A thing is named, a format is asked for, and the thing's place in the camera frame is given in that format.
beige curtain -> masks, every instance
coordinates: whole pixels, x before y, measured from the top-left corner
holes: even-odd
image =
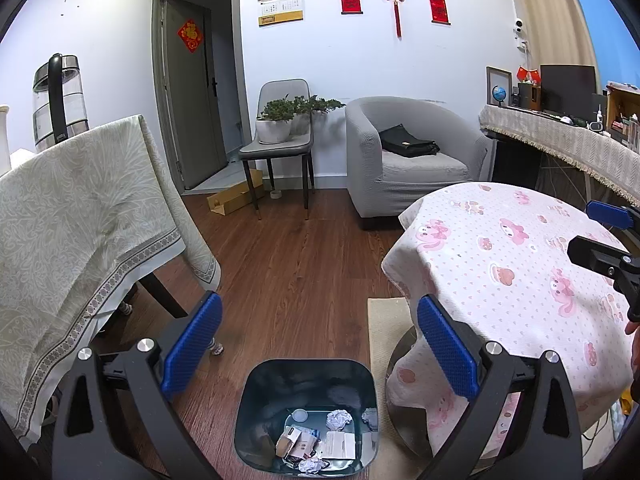
[[[600,76],[587,22],[578,0],[515,0],[525,20],[530,70],[541,64],[579,64],[596,67]]]

monitor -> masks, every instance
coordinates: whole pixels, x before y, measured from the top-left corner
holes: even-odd
[[[594,121],[592,94],[596,69],[585,65],[541,65],[542,109],[562,116]]]

black bag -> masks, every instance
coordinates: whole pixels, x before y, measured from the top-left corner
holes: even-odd
[[[435,140],[420,140],[409,134],[402,124],[380,132],[382,149],[397,155],[412,156],[435,155],[440,147]]]

wall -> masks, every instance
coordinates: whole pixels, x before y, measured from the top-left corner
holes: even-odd
[[[211,39],[214,70],[218,83],[218,108],[225,142],[225,151],[242,146],[240,103],[234,58],[234,35],[231,25],[231,0],[186,0],[198,4],[211,13]]]
[[[340,0],[305,0],[303,21],[258,27],[257,0],[241,0],[251,117],[265,82],[300,77],[313,94],[344,102],[373,95],[436,100],[477,128],[486,67],[515,73],[524,59],[513,39],[513,0],[447,0],[450,27],[431,23],[429,0],[406,0],[402,40],[391,2],[361,1],[364,14],[343,16]],[[279,170],[300,174],[299,166],[291,160]],[[343,110],[316,130],[314,169],[346,172]]]
[[[580,0],[596,51],[600,80],[640,86],[640,50],[610,0]]]
[[[90,126],[143,114],[164,156],[151,64],[151,0],[27,0],[0,43],[9,149],[34,150],[33,75],[78,56]]]

silver bolt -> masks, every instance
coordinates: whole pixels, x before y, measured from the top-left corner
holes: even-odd
[[[489,341],[484,345],[484,349],[491,355],[498,355],[502,353],[502,345],[495,341]]]
[[[141,339],[136,345],[138,350],[140,350],[141,352],[149,352],[149,350],[151,350],[154,346],[156,346],[156,343],[154,343],[153,339],[149,339],[148,337]]]
[[[92,354],[94,354],[94,352],[89,347],[81,348],[78,352],[78,359],[80,359],[81,361],[86,361],[89,357],[92,356]]]
[[[547,350],[545,352],[545,359],[550,363],[557,363],[560,360],[560,356],[553,350]]]

